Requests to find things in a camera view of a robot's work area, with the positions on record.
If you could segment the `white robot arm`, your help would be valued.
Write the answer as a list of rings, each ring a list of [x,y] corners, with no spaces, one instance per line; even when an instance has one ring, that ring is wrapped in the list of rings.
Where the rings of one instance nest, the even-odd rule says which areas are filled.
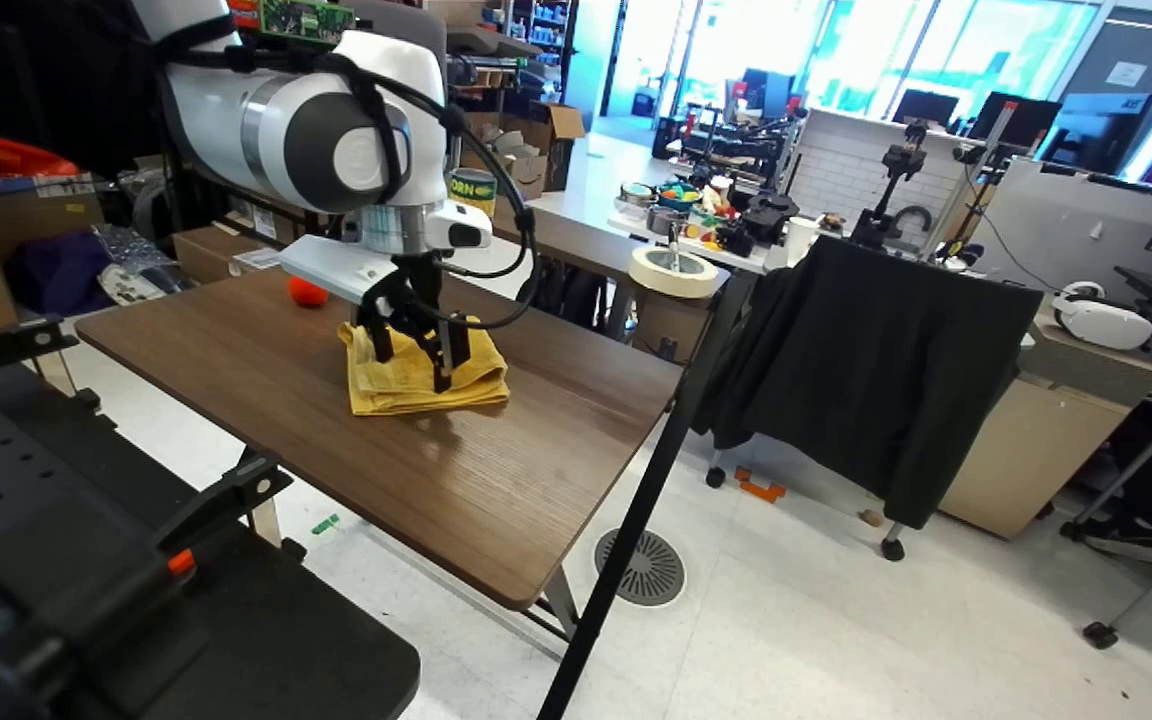
[[[373,27],[265,42],[224,0],[133,0],[133,12],[180,154],[224,189],[335,215],[343,236],[296,236],[279,266],[350,304],[381,364],[406,334],[445,390],[471,354],[466,324],[439,307],[445,273],[490,218],[448,197],[436,52]]]

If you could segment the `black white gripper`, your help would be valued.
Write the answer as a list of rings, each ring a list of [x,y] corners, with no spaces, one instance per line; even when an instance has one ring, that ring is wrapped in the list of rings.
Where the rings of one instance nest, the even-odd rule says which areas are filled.
[[[392,358],[392,301],[366,291],[402,266],[439,262],[445,256],[485,248],[489,238],[490,215],[461,200],[439,200],[432,206],[366,205],[343,211],[332,232],[296,236],[279,251],[279,266],[324,287],[340,304],[360,304],[356,326],[373,339],[373,354]],[[421,301],[414,318],[414,345],[432,358],[432,386],[448,390],[453,372],[471,354],[466,324],[436,301]]]

